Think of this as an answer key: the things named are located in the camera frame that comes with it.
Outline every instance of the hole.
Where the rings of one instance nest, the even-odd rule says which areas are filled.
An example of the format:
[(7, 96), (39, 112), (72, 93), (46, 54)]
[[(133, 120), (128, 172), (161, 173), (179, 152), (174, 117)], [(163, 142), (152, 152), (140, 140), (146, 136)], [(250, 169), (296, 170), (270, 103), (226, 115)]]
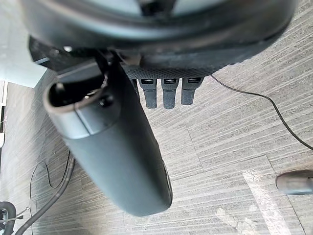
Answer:
[(151, 85), (151, 84), (154, 83), (154, 80), (153, 80), (153, 79), (142, 79), (142, 80), (141, 80), (141, 83), (142, 83), (143, 85)]
[(176, 79), (165, 79), (164, 83), (165, 84), (175, 84), (176, 83)]
[(189, 78), (188, 79), (188, 83), (199, 83), (201, 82), (201, 78), (200, 77), (195, 77), (195, 78)]

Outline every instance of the screw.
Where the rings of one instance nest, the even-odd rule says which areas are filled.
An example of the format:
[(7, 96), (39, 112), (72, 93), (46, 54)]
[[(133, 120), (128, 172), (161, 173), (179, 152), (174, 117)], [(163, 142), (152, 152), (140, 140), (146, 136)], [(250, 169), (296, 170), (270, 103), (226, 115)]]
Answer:
[(71, 52), (73, 50), (73, 48), (70, 46), (64, 46), (63, 49), (67, 52)]
[(108, 107), (113, 103), (113, 97), (111, 95), (105, 95), (99, 99), (99, 104), (102, 107)]

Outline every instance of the wire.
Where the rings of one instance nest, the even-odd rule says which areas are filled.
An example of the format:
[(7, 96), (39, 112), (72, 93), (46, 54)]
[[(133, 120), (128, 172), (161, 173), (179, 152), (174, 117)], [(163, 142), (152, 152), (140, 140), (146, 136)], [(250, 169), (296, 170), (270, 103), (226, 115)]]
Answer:
[(290, 127), (289, 127), (289, 126), (287, 125), (287, 123), (285, 122), (283, 116), (280, 114), (280, 112), (279, 112), (279, 110), (278, 110), (278, 108), (277, 108), (275, 102), (274, 102), (271, 98), (269, 98), (269, 97), (266, 96), (266, 95), (257, 94), (257, 93), (252, 93), (252, 92), (244, 92), (244, 91), (237, 90), (237, 89), (235, 89), (235, 88), (231, 88), (231, 87), (225, 85), (224, 83), (220, 82), (220, 81), (219, 81), (216, 77), (214, 77), (213, 75), (211, 75), (211, 77), (212, 77), (215, 81), (217, 81), (218, 83), (220, 83), (223, 87), (226, 87), (227, 89), (230, 89), (230, 90), (232, 90), (232, 91), (234, 91), (234, 92), (240, 92), (240, 93), (244, 93), (244, 94), (256, 95), (256, 96), (260, 96), (260, 97), (263, 97), (263, 98), (269, 100), (269, 101), (272, 103), (272, 105), (274, 106), (274, 109), (275, 109), (276, 113), (278, 114), (279, 118), (281, 119), (283, 125), (287, 128), (287, 130), (290, 132), (290, 134), (292, 134), (293, 137), (295, 137), (296, 140), (299, 141), (300, 143), (302, 143), (304, 146), (306, 146), (306, 147), (309, 148), (310, 150), (313, 150), (313, 147), (312, 147), (312, 146), (310, 146), (309, 144), (307, 144), (307, 143), (305, 143), (303, 140), (301, 140), (301, 139), (290, 129)]
[[(40, 164), (44, 165), (44, 168), (46, 169), (46, 173), (47, 173), (47, 178), (48, 178), (49, 186), (50, 186), (50, 188), (52, 188), (52, 189), (56, 189), (56, 188), (58, 188), (58, 187), (61, 185), (61, 183), (62, 183), (63, 180), (65, 179), (65, 176), (66, 176), (66, 173), (67, 173), (67, 169), (68, 169), (69, 159), (70, 159), (70, 151), (68, 151), (68, 155), (67, 155), (67, 164), (66, 164), (66, 166), (65, 166), (65, 170), (64, 170), (62, 179), (61, 179), (61, 181), (57, 184), (57, 186), (52, 186), (52, 184), (51, 184), (50, 173), (49, 173), (49, 169), (48, 169), (47, 164), (46, 164), (45, 162), (43, 162), (43, 161), (40, 161), (40, 162), (38, 162), (38, 163), (36, 164), (36, 166), (35, 166), (35, 168), (34, 168), (34, 170), (33, 170), (33, 173), (32, 173), (32, 175), (31, 175), (30, 184), (29, 184), (29, 212), (30, 212), (30, 217), (33, 216), (33, 215), (32, 215), (32, 212), (31, 212), (31, 183), (32, 183), (32, 181), (33, 181), (34, 174), (35, 174), (36, 169), (38, 168), (38, 166), (39, 166)], [(34, 234), (33, 234), (33, 225), (31, 225), (31, 234), (34, 235)]]

